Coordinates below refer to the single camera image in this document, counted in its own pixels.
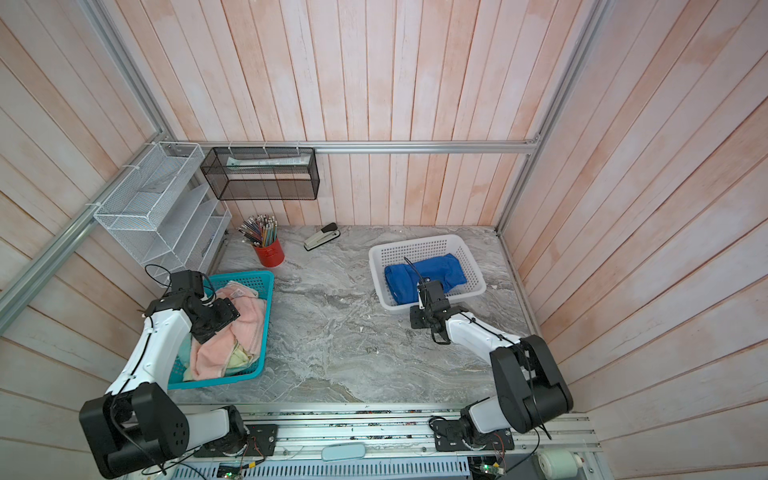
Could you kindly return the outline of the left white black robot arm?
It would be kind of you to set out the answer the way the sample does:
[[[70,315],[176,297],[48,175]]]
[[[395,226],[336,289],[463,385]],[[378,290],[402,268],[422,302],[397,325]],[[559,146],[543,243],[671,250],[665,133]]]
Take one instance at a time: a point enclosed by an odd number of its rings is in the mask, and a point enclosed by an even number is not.
[[[85,402],[79,422],[100,474],[115,479],[182,457],[199,447],[242,454],[248,430],[234,406],[187,415],[169,397],[169,379],[183,340],[204,343],[239,313],[218,298],[198,271],[170,274],[164,294],[144,313],[144,328],[107,391]]]

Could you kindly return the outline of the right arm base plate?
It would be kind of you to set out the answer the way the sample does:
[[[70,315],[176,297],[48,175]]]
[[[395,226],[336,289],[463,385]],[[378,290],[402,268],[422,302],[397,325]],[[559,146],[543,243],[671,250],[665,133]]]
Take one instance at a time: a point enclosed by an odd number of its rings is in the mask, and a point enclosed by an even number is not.
[[[442,416],[433,416],[427,425],[434,434],[438,452],[487,450],[504,453],[514,449],[514,441],[508,430],[481,433],[464,417],[448,420]]]

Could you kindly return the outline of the white plastic basket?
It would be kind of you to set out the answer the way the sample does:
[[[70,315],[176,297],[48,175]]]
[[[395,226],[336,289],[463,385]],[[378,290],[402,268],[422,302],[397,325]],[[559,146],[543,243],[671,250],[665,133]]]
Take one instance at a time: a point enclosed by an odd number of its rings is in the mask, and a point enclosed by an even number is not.
[[[411,306],[419,304],[419,295],[417,302],[403,305],[395,303],[385,281],[384,270],[387,266],[406,262],[415,263],[446,254],[452,254],[459,260],[467,283],[455,287],[447,294],[443,291],[444,296],[451,303],[456,303],[484,293],[486,283],[481,270],[467,245],[459,236],[449,234],[425,237],[377,245],[369,250],[369,264],[374,287],[383,308],[389,312],[407,312]]]

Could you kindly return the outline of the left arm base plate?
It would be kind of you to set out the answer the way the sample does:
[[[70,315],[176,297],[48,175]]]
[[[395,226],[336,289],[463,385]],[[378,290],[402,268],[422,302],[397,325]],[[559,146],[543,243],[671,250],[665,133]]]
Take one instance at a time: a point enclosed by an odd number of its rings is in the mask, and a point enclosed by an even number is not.
[[[278,439],[277,424],[247,424],[249,430],[247,446],[236,450],[234,453],[222,453],[214,450],[210,445],[202,446],[195,454],[197,458],[215,458],[215,457],[257,457],[269,458],[274,455],[276,441]]]

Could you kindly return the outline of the blue towel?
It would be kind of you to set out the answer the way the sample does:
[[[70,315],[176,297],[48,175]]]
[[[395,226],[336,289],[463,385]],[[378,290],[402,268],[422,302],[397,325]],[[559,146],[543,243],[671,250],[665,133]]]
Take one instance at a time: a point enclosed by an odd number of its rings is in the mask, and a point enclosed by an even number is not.
[[[467,283],[459,260],[452,254],[419,262],[395,264],[384,270],[385,281],[397,305],[418,301],[417,286],[422,280],[440,281],[445,294]]]

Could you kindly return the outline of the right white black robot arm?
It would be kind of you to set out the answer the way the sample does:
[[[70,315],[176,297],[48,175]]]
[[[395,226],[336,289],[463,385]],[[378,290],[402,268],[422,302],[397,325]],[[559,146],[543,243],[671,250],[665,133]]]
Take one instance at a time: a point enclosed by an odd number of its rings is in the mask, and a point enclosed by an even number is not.
[[[488,363],[495,387],[493,396],[463,408],[456,420],[430,418],[438,450],[503,446],[506,431],[543,428],[573,409],[569,387],[542,337],[519,337],[490,326],[452,305],[437,280],[420,281],[417,292],[411,327],[427,329],[436,344],[462,346]]]

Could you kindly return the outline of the pink towel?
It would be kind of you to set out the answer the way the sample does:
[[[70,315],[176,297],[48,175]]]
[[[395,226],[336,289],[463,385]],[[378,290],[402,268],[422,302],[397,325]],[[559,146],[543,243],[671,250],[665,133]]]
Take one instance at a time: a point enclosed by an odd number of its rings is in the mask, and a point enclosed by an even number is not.
[[[192,335],[185,338],[179,351],[179,359],[185,367],[184,381],[226,376],[226,365],[236,343],[241,344],[256,360],[260,358],[267,302],[256,290],[235,281],[229,281],[216,295],[230,299],[240,317],[205,344],[198,343]]]

